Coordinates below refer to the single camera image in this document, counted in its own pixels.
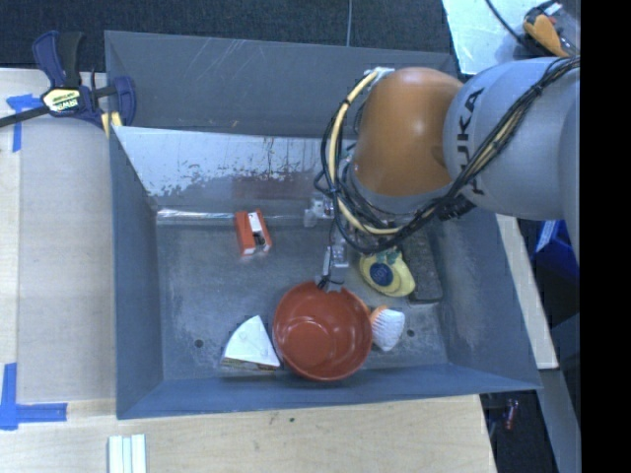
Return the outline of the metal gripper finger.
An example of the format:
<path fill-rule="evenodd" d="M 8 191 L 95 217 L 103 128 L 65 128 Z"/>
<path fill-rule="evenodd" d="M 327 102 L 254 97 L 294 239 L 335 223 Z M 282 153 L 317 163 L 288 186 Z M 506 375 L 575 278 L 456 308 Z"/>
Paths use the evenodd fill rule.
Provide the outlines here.
<path fill-rule="evenodd" d="M 324 253 L 320 287 L 341 289 L 349 270 L 349 258 L 344 244 L 329 245 Z"/>
<path fill-rule="evenodd" d="M 328 223 L 330 227 L 334 225 L 333 201 L 323 193 L 315 192 L 304 210 L 303 226 L 311 229 L 324 223 Z"/>

